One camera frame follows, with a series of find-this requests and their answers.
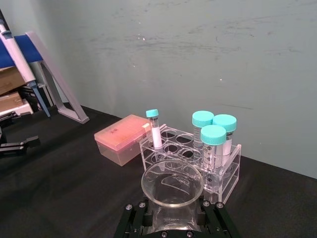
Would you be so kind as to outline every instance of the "black metal clamp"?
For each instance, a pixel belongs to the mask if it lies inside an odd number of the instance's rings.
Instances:
[[[20,117],[21,116],[18,116],[15,112],[0,116],[0,158],[24,155],[27,148],[41,144],[38,136],[29,137],[23,141],[15,143],[7,142],[2,128],[13,124],[13,120]]]
[[[223,203],[210,204],[199,199],[197,225],[201,231],[168,230],[143,234],[152,226],[152,209],[145,199],[138,206],[127,204],[123,210],[114,238],[241,238]]]

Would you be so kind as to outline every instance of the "beaker rim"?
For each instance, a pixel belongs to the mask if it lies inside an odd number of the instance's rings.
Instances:
[[[148,192],[147,192],[147,189],[145,188],[145,185],[144,185],[144,176],[154,167],[157,167],[157,166],[160,166],[161,164],[163,163],[168,163],[168,162],[179,162],[179,163],[183,163],[185,166],[188,166],[190,167],[192,170],[195,171],[195,173],[197,174],[198,178],[199,178],[199,181],[200,181],[200,189],[199,191],[196,193],[196,195],[186,201],[186,202],[183,202],[183,203],[176,203],[176,204],[171,204],[171,203],[164,203],[164,202],[161,202],[157,199],[155,199],[152,195],[150,195]],[[201,173],[199,172],[199,170],[197,170],[195,167],[193,167],[191,164],[183,161],[183,160],[180,160],[180,159],[172,159],[172,160],[163,160],[163,161],[160,161],[160,162],[157,162],[153,165],[151,165],[150,167],[148,167],[148,169],[143,173],[142,175],[142,178],[141,178],[141,188],[142,188],[142,191],[143,193],[145,194],[145,196],[152,202],[154,202],[155,204],[159,205],[159,206],[163,206],[163,207],[170,207],[170,208],[178,208],[178,207],[183,207],[183,206],[187,206],[193,202],[195,202],[202,194],[203,192],[203,189],[204,189],[204,180],[203,180],[203,177],[201,175]]]

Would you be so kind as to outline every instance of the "blue pipette tip ejector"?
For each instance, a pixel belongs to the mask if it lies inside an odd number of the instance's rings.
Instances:
[[[43,101],[43,98],[39,92],[39,89],[38,89],[38,86],[36,84],[36,81],[30,81],[29,82],[29,86],[33,89],[33,92],[36,96],[36,98],[38,99],[40,105],[41,105],[41,108],[44,110],[44,112],[46,113],[46,115],[48,116],[48,118],[51,118],[51,114],[47,108],[47,106],[45,105],[44,101]]]

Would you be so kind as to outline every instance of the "black tablecloth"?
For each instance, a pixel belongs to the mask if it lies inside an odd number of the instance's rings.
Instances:
[[[1,238],[111,238],[124,205],[142,199],[141,156],[120,167],[94,141],[119,118],[85,111],[85,125],[53,111],[5,128],[9,142],[38,134],[42,145],[0,159]],[[306,176],[241,158],[226,207],[245,238],[317,237],[317,180]]]

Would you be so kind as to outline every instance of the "teal cap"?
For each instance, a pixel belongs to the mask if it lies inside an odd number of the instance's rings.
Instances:
[[[201,130],[200,139],[207,145],[221,145],[226,141],[226,129],[220,125],[206,125]]]
[[[208,111],[197,111],[193,113],[192,123],[197,127],[204,127],[206,125],[211,125],[213,119],[213,113]]]
[[[153,118],[159,115],[159,111],[157,109],[151,109],[151,110],[147,110],[146,114],[147,114],[147,118]]]
[[[221,125],[227,132],[233,132],[237,129],[237,118],[232,115],[219,114],[212,120],[213,125]]]

